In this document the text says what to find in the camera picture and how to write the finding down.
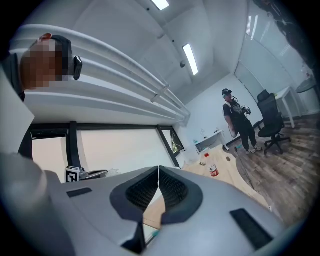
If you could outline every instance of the sneaker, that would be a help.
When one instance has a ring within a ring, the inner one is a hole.
[[[262,150],[262,147],[257,146],[257,145],[255,145],[253,148],[254,148],[256,151],[261,151],[261,150]]]
[[[247,155],[250,155],[250,154],[254,154],[256,153],[256,150],[255,149],[249,149],[245,152]]]

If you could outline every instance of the office chair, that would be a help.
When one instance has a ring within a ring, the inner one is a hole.
[[[284,137],[280,134],[282,128],[285,127],[284,120],[282,118],[281,113],[278,111],[276,97],[273,93],[268,93],[266,90],[261,92],[258,95],[258,107],[261,111],[263,117],[264,127],[261,129],[260,125],[257,123],[257,127],[259,128],[258,136],[260,138],[268,138],[271,137],[271,140],[268,140],[264,143],[265,150],[264,154],[267,154],[267,151],[276,144],[280,150],[280,154],[282,155],[284,152],[280,147],[279,142],[282,141],[290,141],[289,137]]]

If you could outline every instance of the black grille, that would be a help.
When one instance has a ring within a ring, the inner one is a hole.
[[[166,211],[181,203],[188,195],[188,188],[185,184],[162,170],[160,170],[159,188],[164,198]]]
[[[272,237],[245,209],[233,210],[230,214],[256,250],[272,241]]]
[[[147,209],[158,189],[158,172],[154,171],[136,184],[129,187],[126,198],[143,212]]]

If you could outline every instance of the fluorescent light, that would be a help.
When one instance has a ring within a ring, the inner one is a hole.
[[[248,24],[246,26],[246,33],[250,35],[250,26],[251,26],[251,16],[248,18]]]
[[[254,39],[254,36],[255,36],[255,33],[256,33],[256,28],[257,28],[257,23],[258,23],[258,15],[256,15],[255,19],[254,19],[254,26],[253,26],[251,40]]]
[[[188,58],[193,75],[196,75],[198,73],[198,67],[190,44],[188,43],[186,46],[184,46],[183,50],[185,52],[186,57]]]
[[[158,7],[160,11],[162,11],[163,9],[169,6],[166,0],[151,0],[151,1],[156,5],[156,7]]]

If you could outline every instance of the black t-shirt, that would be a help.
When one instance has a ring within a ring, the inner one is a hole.
[[[223,105],[224,116],[230,116],[231,121],[234,125],[237,125],[238,122],[245,121],[247,118],[242,111],[240,104],[235,100],[232,100],[232,102],[229,103],[231,105],[231,110],[227,104]]]

